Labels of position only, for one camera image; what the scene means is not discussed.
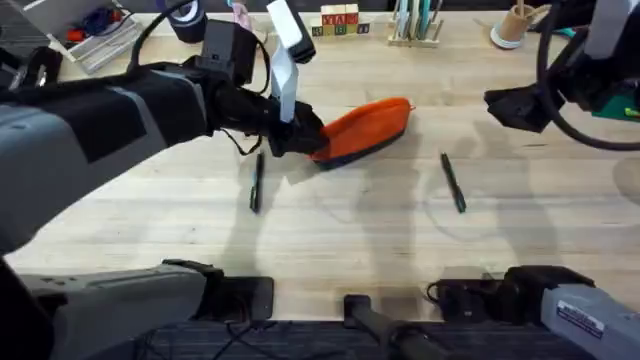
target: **cup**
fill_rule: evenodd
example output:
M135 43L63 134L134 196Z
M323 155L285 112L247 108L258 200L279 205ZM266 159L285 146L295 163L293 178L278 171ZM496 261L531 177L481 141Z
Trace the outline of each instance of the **cup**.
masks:
M521 16L519 6L514 5L502 20L502 24L500 24L500 30L498 31L500 39L513 43L522 40L535 18L535 16L529 16L534 10L533 6L525 5L524 16Z

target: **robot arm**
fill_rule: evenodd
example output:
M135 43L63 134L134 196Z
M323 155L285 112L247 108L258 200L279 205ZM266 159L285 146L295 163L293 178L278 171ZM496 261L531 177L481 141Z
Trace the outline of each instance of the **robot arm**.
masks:
M559 110L573 102L584 111L598 113L615 97L628 98L640 107L640 28L638 0L538 1L553 3L537 29L542 32L537 61L537 82L527 87L485 93L488 111L503 126L542 132L553 121L574 140L603 150L640 150L640 143L615 143L591 138L567 123ZM551 32L586 26L547 69Z
M0 94L0 166L10 174L0 177L0 255L136 164L215 130L266 136L275 156L324 147L322 121L311 106L295 102L294 118L285 123L278 99L240 87L247 79L236 73L254 62L255 37L248 34L231 46L250 48L251 56L223 64L196 56L182 65Z
M265 136L276 157L326 146L311 106L295 101L293 118L283 122L279 99L241 87L251 80L255 36L232 23L209 25L219 31L207 34L217 37L184 64L136 65L124 75L0 93L0 256L131 167L216 130ZM290 51L296 61L313 56ZM0 258L0 317L12 329L4 336L5 353L80 360L165 324L216 318L225 314L229 296L239 296L229 281L219 269L181 260L118 273L18 276ZM255 309L262 311L258 318L268 318L273 282L251 281L263 285L244 292L264 289ZM240 292L251 306L252 295ZM24 342L27 337L33 341Z

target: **pen holder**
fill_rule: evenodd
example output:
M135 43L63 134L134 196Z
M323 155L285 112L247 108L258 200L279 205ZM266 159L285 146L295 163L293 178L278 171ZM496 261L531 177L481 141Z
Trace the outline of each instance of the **pen holder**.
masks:
M520 14L518 5L509 10L501 24L491 29L491 41L499 48L511 50L520 47L522 40L533 22L535 8L524 5L524 16Z

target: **blue object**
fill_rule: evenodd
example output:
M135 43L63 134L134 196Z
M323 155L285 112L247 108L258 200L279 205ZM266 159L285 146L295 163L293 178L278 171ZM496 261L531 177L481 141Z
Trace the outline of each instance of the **blue object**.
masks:
M553 33L556 34L556 35L560 35L560 36L566 36L569 39L573 39L573 37L576 36L575 30L573 30L572 28L564 28L564 29L560 29L560 30L554 30Z

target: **black mount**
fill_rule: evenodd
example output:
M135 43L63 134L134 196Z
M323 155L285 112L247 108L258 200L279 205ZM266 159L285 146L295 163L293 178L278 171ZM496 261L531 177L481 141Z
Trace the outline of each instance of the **black mount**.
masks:
M467 360L468 356L444 347L419 323L392 320L371 309L366 295L347 295L343 299L344 326L371 335L387 351L389 359Z

